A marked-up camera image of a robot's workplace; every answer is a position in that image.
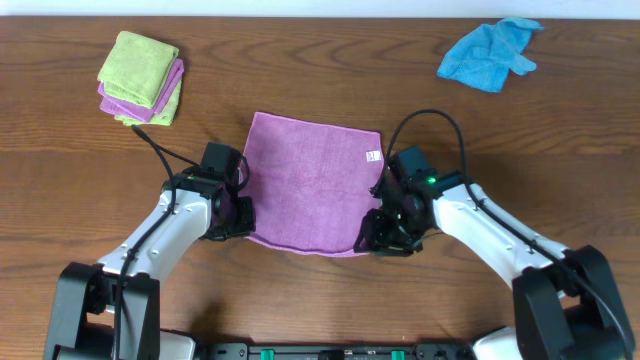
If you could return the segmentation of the bottom green folded cloth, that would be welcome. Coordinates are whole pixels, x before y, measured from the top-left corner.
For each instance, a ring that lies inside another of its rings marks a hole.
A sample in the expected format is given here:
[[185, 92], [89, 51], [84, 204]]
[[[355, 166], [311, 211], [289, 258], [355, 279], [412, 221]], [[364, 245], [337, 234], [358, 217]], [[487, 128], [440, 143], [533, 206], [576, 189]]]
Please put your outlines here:
[[168, 101], [164, 109], [159, 114], [153, 115], [149, 122], [142, 122], [140, 120], [134, 119], [126, 115], [116, 115], [114, 119], [116, 121], [122, 122], [126, 126], [131, 126], [131, 125], [170, 126], [174, 120], [174, 116], [179, 106], [181, 88], [182, 88], [182, 81], [179, 81], [176, 87], [174, 88], [171, 96], [168, 98]]

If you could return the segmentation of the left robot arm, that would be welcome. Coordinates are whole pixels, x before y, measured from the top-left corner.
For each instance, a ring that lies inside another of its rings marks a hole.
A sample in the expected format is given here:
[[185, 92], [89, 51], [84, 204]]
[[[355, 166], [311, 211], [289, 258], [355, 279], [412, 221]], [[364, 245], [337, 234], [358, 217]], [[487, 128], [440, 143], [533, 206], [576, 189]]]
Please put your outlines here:
[[52, 306], [47, 359], [207, 359], [210, 348], [160, 325], [160, 292], [199, 240], [223, 242], [255, 229], [248, 161], [223, 144], [172, 175], [157, 205], [115, 250], [95, 264], [69, 263]]

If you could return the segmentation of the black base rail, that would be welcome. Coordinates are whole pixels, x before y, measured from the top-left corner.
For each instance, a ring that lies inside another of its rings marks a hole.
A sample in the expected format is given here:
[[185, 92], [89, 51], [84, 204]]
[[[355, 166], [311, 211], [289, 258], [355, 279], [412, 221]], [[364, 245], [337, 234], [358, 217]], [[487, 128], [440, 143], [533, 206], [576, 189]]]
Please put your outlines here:
[[218, 343], [200, 347], [197, 360], [474, 360], [471, 347], [459, 343], [415, 345], [250, 345]]

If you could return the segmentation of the purple folded cloth in stack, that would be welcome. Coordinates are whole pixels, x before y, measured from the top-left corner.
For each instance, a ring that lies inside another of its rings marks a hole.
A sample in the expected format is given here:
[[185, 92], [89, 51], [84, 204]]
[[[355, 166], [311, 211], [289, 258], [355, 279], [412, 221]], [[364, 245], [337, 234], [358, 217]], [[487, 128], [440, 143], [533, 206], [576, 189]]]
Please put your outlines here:
[[181, 59], [176, 59], [171, 66], [163, 88], [159, 92], [156, 103], [151, 108], [109, 96], [104, 90], [104, 84], [101, 83], [98, 88], [98, 93], [102, 96], [100, 109], [114, 117], [116, 115], [126, 115], [142, 122], [149, 122], [153, 115], [159, 114], [164, 109], [174, 88], [179, 81], [182, 81], [183, 74], [184, 63]]

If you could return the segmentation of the purple microfiber cloth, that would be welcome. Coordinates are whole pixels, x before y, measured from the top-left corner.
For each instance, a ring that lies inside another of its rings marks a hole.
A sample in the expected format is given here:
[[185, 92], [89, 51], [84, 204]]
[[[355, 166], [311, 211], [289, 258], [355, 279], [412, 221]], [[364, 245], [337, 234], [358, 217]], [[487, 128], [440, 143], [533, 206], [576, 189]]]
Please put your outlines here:
[[352, 257], [383, 169], [377, 132], [254, 115], [244, 148], [256, 225], [250, 240], [301, 255]]

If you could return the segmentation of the crumpled blue cloth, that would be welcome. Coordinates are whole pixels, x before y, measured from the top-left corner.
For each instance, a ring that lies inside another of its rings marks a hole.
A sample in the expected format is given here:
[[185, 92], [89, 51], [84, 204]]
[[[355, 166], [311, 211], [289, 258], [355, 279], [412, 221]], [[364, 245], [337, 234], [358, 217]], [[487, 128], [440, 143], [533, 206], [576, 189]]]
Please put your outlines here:
[[444, 56], [437, 76], [488, 93], [500, 93], [510, 73], [523, 76], [537, 65], [522, 55], [536, 31], [537, 21], [509, 17], [482, 24], [461, 38]]

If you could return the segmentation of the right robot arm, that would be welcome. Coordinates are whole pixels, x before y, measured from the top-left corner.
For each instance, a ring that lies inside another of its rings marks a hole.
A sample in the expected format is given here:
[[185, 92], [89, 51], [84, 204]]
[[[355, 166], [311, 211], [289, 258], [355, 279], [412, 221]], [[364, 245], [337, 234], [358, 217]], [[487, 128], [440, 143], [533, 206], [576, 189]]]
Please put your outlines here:
[[475, 340], [475, 359], [630, 359], [636, 343], [611, 267], [535, 232], [464, 172], [439, 174], [411, 147], [388, 158], [371, 190], [357, 253], [411, 256], [430, 230], [471, 249], [511, 289], [515, 324]]

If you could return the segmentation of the top green folded cloth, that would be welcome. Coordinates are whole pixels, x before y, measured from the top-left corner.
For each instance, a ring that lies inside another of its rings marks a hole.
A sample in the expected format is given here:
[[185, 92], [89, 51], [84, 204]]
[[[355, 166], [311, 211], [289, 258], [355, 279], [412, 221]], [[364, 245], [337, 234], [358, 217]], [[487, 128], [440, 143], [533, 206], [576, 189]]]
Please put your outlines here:
[[178, 54], [175, 46], [121, 31], [97, 80], [107, 95], [151, 109]]

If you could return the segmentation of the green folded cloth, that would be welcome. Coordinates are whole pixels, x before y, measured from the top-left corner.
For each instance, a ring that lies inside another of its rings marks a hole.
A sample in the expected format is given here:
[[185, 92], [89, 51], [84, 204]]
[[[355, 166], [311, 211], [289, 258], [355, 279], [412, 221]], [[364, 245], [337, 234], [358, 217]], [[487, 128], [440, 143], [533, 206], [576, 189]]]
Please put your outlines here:
[[178, 54], [175, 46], [121, 31], [97, 80], [107, 95], [151, 109]]
[[140, 120], [134, 119], [126, 115], [116, 115], [114, 119], [116, 121], [122, 122], [126, 126], [131, 126], [131, 125], [170, 126], [174, 120], [174, 116], [179, 106], [181, 88], [182, 88], [182, 81], [179, 81], [176, 87], [174, 88], [171, 96], [168, 98], [168, 101], [164, 109], [159, 114], [153, 115], [149, 122], [142, 122]]

